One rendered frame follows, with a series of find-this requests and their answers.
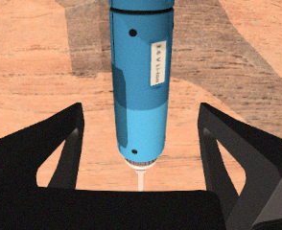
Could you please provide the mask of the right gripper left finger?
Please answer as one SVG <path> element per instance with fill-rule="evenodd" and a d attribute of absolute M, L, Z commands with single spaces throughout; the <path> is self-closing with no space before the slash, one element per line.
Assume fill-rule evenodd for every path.
<path fill-rule="evenodd" d="M 47 187 L 76 189 L 82 155 L 82 103 L 0 138 L 0 182 L 38 186 L 40 166 L 65 140 Z"/>

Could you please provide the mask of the blue screwdriver barrel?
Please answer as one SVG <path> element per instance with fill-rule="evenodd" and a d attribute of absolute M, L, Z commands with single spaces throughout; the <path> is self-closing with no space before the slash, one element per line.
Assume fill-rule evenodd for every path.
<path fill-rule="evenodd" d="M 166 140 L 175 0 L 108 0 L 117 148 L 138 173 Z"/>

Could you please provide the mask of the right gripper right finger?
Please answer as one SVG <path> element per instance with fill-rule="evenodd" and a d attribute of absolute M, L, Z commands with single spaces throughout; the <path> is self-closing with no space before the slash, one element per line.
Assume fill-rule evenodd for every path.
<path fill-rule="evenodd" d="M 251 230 L 282 220 L 282 138 L 208 103 L 200 103 L 197 126 L 205 187 L 219 196 L 226 230 Z M 240 195 L 217 141 L 245 171 L 246 183 Z"/>

